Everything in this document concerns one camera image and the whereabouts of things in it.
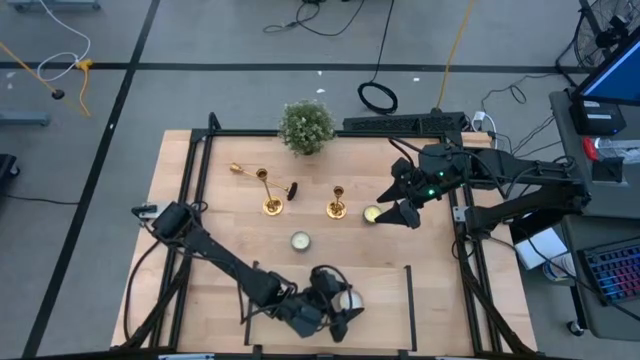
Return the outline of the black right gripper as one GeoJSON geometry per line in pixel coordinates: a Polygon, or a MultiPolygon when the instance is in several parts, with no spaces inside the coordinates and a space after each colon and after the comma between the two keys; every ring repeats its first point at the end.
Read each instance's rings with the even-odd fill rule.
{"type": "Polygon", "coordinates": [[[421,226],[420,214],[412,203],[440,200],[466,182],[464,160],[455,159],[453,155],[437,156],[432,151],[420,153],[418,164],[407,157],[398,158],[391,165],[391,176],[393,184],[376,201],[405,201],[395,202],[389,210],[378,215],[375,222],[411,229],[421,226]]]}

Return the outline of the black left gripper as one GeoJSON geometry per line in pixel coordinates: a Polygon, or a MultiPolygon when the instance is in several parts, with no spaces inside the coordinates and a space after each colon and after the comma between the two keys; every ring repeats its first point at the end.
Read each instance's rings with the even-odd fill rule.
{"type": "Polygon", "coordinates": [[[334,342],[342,342],[348,331],[347,324],[363,309],[341,310],[330,316],[328,299],[350,290],[351,286],[324,269],[313,270],[313,288],[320,293],[301,293],[285,299],[279,307],[279,319],[301,338],[307,338],[329,327],[334,342]]]}

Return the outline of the short gold candlestick holder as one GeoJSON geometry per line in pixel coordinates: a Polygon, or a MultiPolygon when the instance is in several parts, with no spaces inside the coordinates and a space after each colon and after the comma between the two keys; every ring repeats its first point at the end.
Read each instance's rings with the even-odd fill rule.
{"type": "Polygon", "coordinates": [[[336,185],[333,188],[333,195],[334,199],[328,203],[326,212],[331,219],[339,220],[347,214],[346,205],[341,201],[341,197],[344,195],[344,188],[336,185]]]}

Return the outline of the medium gold candlestick holder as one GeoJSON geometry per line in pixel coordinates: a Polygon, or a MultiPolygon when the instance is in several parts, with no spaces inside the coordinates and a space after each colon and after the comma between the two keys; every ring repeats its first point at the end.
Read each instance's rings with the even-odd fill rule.
{"type": "Polygon", "coordinates": [[[263,183],[267,194],[267,198],[263,203],[264,213],[269,216],[279,215],[282,212],[284,205],[278,197],[273,197],[271,194],[269,185],[267,184],[268,171],[265,168],[259,168],[256,171],[256,176],[263,183]]]}

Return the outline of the wooden riser shelf black legs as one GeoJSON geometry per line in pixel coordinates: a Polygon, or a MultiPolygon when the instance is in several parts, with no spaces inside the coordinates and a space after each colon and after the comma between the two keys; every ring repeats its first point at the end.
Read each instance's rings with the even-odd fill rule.
{"type": "Polygon", "coordinates": [[[408,350],[417,349],[412,284],[404,268],[340,267],[355,288],[364,311],[348,323],[336,342],[327,328],[302,338],[286,323],[265,314],[245,325],[245,343],[280,350],[408,350]]]}

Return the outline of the green potted plant black pot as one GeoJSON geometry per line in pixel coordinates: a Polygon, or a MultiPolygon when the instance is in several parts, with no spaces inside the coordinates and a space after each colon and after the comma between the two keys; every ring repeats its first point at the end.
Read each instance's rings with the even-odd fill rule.
{"type": "Polygon", "coordinates": [[[314,155],[335,138],[335,121],[324,103],[301,100],[284,106],[278,136],[295,156],[314,155]]]}

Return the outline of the white box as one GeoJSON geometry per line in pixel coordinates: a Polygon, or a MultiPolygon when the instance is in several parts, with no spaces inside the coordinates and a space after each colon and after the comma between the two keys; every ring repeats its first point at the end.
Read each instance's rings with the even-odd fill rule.
{"type": "Polygon", "coordinates": [[[568,251],[566,245],[553,228],[548,228],[528,239],[515,244],[520,263],[526,270],[532,270],[568,251]]]}

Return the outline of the white blue-rimmed cup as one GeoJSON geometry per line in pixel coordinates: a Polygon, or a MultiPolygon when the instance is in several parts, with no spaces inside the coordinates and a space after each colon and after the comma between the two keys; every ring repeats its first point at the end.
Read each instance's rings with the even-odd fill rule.
{"type": "Polygon", "coordinates": [[[554,282],[573,279],[576,276],[576,270],[572,255],[567,252],[546,261],[542,265],[542,272],[554,282]]]}

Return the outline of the small black computer box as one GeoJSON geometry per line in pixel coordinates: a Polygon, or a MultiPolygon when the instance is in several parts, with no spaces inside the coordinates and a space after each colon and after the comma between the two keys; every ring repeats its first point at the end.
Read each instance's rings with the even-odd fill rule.
{"type": "Polygon", "coordinates": [[[569,112],[579,135],[613,136],[627,125],[617,104],[579,100],[569,112]]]}

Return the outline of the clear bottle red cap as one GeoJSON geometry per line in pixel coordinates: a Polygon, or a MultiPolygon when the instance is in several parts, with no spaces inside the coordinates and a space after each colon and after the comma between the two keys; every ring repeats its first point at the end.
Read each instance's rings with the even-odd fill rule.
{"type": "Polygon", "coordinates": [[[582,146],[586,156],[592,161],[621,158],[624,164],[640,163],[640,140],[583,138],[582,146]]]}

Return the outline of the backlit keyboard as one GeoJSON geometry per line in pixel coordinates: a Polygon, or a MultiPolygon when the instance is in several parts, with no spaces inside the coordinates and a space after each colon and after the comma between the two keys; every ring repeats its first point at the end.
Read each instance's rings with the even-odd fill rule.
{"type": "Polygon", "coordinates": [[[640,237],[582,249],[577,254],[603,306],[640,299],[640,237]]]}

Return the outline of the computer monitor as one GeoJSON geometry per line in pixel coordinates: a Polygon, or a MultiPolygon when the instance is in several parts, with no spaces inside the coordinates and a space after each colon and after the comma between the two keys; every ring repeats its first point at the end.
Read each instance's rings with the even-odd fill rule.
{"type": "Polygon", "coordinates": [[[640,26],[572,92],[571,98],[640,106],[640,26]]]}

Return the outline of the black floor fan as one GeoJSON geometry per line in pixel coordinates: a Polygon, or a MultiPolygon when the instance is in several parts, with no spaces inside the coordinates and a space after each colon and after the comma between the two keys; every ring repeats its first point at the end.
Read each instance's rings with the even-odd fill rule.
{"type": "Polygon", "coordinates": [[[554,68],[573,87],[561,60],[572,53],[577,67],[587,71],[603,63],[640,26],[640,0],[578,0],[579,18],[572,38],[556,58],[554,68]]]}

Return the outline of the black wheeled cart base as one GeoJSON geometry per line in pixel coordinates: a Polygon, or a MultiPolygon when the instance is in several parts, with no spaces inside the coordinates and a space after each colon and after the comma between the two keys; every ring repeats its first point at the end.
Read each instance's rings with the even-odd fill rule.
{"type": "Polygon", "coordinates": [[[0,154],[0,195],[5,194],[10,182],[21,173],[17,157],[11,154],[0,154]]]}

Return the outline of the black aluminium table frame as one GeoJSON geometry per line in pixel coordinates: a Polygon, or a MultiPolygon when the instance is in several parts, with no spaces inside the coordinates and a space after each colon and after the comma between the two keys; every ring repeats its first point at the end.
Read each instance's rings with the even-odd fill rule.
{"type": "Polygon", "coordinates": [[[172,298],[144,347],[211,353],[219,359],[247,358],[260,348],[263,359],[273,360],[413,360],[506,350],[506,341],[483,310],[467,308],[459,263],[450,252],[454,223],[446,201],[428,204],[416,230],[363,222],[363,209],[390,185],[390,168],[398,157],[382,133],[342,131],[320,153],[298,157],[273,130],[169,130],[149,198],[162,203],[201,196],[207,203],[203,219],[215,239],[243,260],[258,261],[298,283],[305,283],[310,269],[320,263],[406,269],[413,288],[416,350],[294,351],[247,345],[246,324],[238,319],[244,302],[233,280],[203,261],[192,264],[186,290],[172,298]],[[265,168],[271,181],[284,186],[297,182],[295,198],[288,201],[283,190],[269,186],[284,207],[279,215],[266,215],[263,183],[232,173],[232,163],[251,173],[265,168]],[[336,185],[344,188],[341,201],[347,208],[339,220],[326,212],[336,185]],[[311,237],[306,252],[291,247],[296,231],[311,237]]]}

